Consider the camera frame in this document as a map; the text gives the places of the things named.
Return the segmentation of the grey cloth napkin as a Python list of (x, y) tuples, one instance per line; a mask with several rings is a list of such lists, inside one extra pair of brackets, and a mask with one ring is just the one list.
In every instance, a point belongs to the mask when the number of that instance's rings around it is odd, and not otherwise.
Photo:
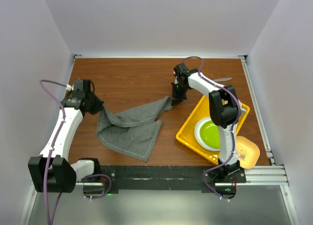
[(96, 136), (107, 148), (146, 162), (162, 125), (159, 116), (172, 109), (169, 96), (119, 113), (100, 112)]

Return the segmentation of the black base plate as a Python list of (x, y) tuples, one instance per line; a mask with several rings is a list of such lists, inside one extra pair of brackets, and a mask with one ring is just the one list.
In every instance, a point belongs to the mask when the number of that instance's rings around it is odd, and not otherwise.
[(236, 186), (246, 183), (244, 169), (223, 180), (217, 170), (208, 172), (209, 166), (118, 166), (102, 165), (96, 173), (110, 177), (94, 177), (83, 180), (84, 192), (101, 195), (103, 192), (117, 194), (120, 190), (194, 190), (211, 193), (211, 187), (220, 195), (233, 198)]

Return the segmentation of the white cup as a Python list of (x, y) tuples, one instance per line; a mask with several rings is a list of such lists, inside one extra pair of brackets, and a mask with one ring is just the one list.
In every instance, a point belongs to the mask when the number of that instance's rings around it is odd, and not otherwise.
[(241, 102), (239, 102), (241, 108), (241, 116), (244, 116), (247, 113), (247, 109), (243, 106)]

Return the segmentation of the green plate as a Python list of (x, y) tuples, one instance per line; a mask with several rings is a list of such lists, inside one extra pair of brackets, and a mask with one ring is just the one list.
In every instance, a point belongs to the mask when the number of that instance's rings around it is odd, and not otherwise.
[(203, 123), (200, 128), (200, 137), (208, 147), (220, 148), (220, 140), (217, 126), (210, 120)]

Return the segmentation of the white plate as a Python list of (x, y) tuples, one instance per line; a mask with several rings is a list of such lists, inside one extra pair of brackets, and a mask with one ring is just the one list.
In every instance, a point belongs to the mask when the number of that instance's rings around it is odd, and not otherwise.
[(200, 137), (200, 128), (201, 126), (203, 125), (203, 123), (205, 123), (206, 121), (210, 121), (211, 118), (210, 117), (205, 117), (203, 119), (201, 119), (196, 125), (195, 125), (195, 128), (194, 128), (194, 135), (195, 135), (195, 138), (196, 138), (196, 141), (198, 142), (198, 144), (207, 149), (207, 150), (210, 150), (210, 151), (219, 151), (219, 149), (213, 149), (211, 147), (208, 147), (207, 145), (205, 145), (205, 143), (202, 141), (201, 137)]

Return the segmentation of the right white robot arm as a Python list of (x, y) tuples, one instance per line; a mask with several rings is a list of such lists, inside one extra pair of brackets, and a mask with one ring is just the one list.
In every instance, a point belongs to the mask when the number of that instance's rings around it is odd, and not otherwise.
[(195, 89), (209, 99), (209, 114), (218, 127), (220, 156), (218, 166), (208, 171), (216, 173), (215, 180), (230, 182), (240, 170), (236, 151), (236, 129), (241, 107), (233, 86), (222, 86), (198, 71), (176, 66), (172, 85), (172, 106), (186, 99), (188, 90)]

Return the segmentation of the yellow plastic tray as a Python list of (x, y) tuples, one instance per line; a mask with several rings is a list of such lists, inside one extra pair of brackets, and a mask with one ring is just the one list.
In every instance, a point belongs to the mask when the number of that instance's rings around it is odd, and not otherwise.
[(217, 165), (220, 151), (214, 152), (201, 147), (194, 135), (195, 125), (205, 117), (209, 117), (209, 100), (206, 96), (203, 96), (177, 132), (176, 139), (201, 157)]

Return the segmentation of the silver table knife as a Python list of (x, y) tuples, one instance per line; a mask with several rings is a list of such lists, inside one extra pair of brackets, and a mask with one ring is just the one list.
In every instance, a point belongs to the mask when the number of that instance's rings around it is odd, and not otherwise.
[(214, 82), (220, 83), (220, 82), (230, 81), (231, 79), (232, 77), (219, 78), (219, 79), (214, 79)]

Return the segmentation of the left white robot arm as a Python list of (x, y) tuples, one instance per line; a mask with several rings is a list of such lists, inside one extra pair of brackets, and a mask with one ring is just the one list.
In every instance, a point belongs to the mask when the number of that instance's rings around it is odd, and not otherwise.
[(69, 164), (68, 154), (86, 113), (97, 114), (103, 109), (101, 101), (93, 92), (72, 92), (61, 102), (62, 108), (53, 133), (40, 152), (31, 157), (28, 169), (37, 192), (70, 193), (78, 181), (86, 178), (96, 182), (101, 178), (99, 160), (81, 158)]

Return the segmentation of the orange square plate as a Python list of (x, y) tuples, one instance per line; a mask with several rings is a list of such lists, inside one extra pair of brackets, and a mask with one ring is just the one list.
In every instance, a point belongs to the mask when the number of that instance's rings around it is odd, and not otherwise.
[(244, 169), (253, 168), (260, 156), (259, 147), (243, 136), (236, 137), (236, 147), (240, 166)]

